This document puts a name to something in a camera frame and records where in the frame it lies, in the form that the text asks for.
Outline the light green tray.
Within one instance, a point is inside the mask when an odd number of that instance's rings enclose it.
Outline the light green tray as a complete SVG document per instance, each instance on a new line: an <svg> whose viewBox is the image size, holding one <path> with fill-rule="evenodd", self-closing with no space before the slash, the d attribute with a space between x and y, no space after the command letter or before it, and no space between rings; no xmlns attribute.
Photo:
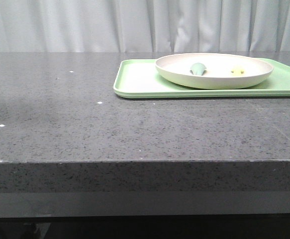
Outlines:
<svg viewBox="0 0 290 239"><path fill-rule="evenodd" d="M267 58L264 61L270 63L274 70L258 85L236 90L202 90L164 79L158 74L153 59L124 60L113 89L118 96L127 99L290 97L290 66Z"/></svg>

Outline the white curtain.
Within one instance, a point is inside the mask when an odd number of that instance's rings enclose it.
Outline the white curtain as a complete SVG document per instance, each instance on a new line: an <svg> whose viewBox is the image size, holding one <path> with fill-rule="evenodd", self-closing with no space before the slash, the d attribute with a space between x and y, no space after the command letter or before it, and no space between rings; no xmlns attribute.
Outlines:
<svg viewBox="0 0 290 239"><path fill-rule="evenodd" d="M290 0L0 0L0 52L290 51Z"/></svg>

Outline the beige round plate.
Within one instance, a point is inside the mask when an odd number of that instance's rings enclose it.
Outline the beige round plate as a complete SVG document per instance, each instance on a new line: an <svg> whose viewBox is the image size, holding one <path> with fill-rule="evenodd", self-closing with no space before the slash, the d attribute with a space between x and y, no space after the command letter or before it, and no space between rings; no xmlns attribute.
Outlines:
<svg viewBox="0 0 290 239"><path fill-rule="evenodd" d="M192 64L202 63L206 72L193 75ZM266 80L274 67L263 60L222 53L183 53L161 57L155 62L160 76L166 80L191 88L207 90L242 89ZM231 69L240 66L243 75L233 75Z"/></svg>

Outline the yellow plastic fork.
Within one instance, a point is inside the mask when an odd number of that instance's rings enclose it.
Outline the yellow plastic fork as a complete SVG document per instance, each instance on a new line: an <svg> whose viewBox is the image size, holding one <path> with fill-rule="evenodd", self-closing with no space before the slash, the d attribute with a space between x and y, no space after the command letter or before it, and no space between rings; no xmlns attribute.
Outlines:
<svg viewBox="0 0 290 239"><path fill-rule="evenodd" d="M244 68L240 67L240 66L236 66L236 67L231 69L231 73L233 75L243 75L244 72L245 72Z"/></svg>

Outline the sage green spoon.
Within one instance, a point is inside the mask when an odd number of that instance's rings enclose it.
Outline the sage green spoon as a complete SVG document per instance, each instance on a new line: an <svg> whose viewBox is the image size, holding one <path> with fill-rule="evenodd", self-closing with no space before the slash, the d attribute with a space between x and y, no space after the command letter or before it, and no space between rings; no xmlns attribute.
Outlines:
<svg viewBox="0 0 290 239"><path fill-rule="evenodd" d="M206 72L206 66L202 63L192 64L190 71L193 75L202 76Z"/></svg>

